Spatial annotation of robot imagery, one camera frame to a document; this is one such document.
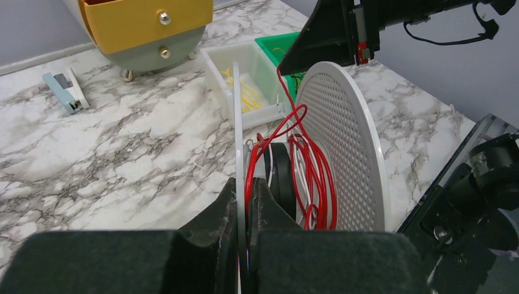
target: plastic container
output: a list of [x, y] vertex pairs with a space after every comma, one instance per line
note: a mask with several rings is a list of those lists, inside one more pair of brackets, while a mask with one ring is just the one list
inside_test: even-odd
[[[265, 55], [272, 61], [275, 67], [277, 67], [283, 57], [285, 57], [285, 53], [290, 49], [292, 44], [296, 41], [299, 36], [299, 32], [291, 32], [290, 34], [283, 34], [271, 37], [263, 37], [257, 38], [256, 43], [263, 50]], [[300, 73], [298, 75], [300, 77], [300, 82], [304, 77], [304, 73]], [[296, 101], [297, 96], [297, 88], [298, 81], [297, 78], [285, 76], [288, 81], [288, 90], [290, 92], [290, 96], [292, 99]]]
[[[278, 81], [276, 67], [254, 41], [203, 48], [200, 53], [206, 62], [206, 86], [212, 90], [222, 106], [224, 118], [229, 119], [233, 125], [233, 89], [227, 85], [225, 75], [221, 73], [232, 68], [233, 62], [239, 63], [241, 82], [252, 88], [263, 103], [263, 108], [243, 113], [244, 129], [283, 118], [279, 110], [285, 115], [290, 113], [291, 107]], [[279, 109], [276, 105], [278, 94]]]

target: green plastic bin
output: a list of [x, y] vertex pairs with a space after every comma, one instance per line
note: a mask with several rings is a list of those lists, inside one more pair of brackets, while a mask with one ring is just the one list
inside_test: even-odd
[[[257, 38], [256, 43], [277, 67], [281, 60], [283, 60], [285, 53], [290, 49], [290, 46], [296, 41], [298, 35], [299, 32], [291, 32], [290, 34]], [[297, 89], [304, 76], [304, 72], [285, 76], [288, 83], [288, 91], [293, 101], [296, 101]]]

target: white plastic bin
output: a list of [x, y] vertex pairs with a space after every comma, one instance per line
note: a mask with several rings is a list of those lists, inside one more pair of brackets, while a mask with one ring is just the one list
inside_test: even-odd
[[276, 67], [254, 41], [233, 45], [204, 48], [200, 50], [206, 62], [206, 85], [222, 106], [222, 115], [234, 125], [233, 92], [221, 72], [239, 63], [241, 82], [256, 91], [263, 102], [263, 108], [243, 113], [243, 128], [249, 129], [260, 124], [283, 118], [276, 106], [279, 94], [280, 109], [287, 115], [291, 107], [277, 78]]

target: baseboard trim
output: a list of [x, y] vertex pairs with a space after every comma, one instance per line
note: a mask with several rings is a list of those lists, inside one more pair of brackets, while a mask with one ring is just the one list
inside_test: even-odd
[[66, 56], [74, 55], [76, 53], [90, 50], [93, 48], [95, 48], [94, 43], [85, 43], [74, 47], [65, 48], [63, 50], [58, 50], [44, 55], [25, 59], [19, 62], [8, 64], [6, 66], [0, 66], [0, 75], [10, 74], [11, 72], [16, 72], [22, 69], [27, 69], [29, 67], [38, 66], [40, 64], [54, 61], [56, 59], [60, 59]]

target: marble countertop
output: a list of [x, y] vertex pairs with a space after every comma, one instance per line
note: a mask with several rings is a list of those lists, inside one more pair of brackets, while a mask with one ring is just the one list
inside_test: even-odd
[[[250, 0], [217, 11], [200, 47], [305, 22], [279, 0]], [[91, 104], [76, 115], [41, 79], [66, 67]], [[380, 136], [396, 229], [474, 123], [376, 61], [348, 72]], [[0, 274], [36, 232], [178, 228], [234, 173], [233, 127], [204, 86], [200, 55], [131, 83], [96, 50], [5, 75], [0, 118]]]

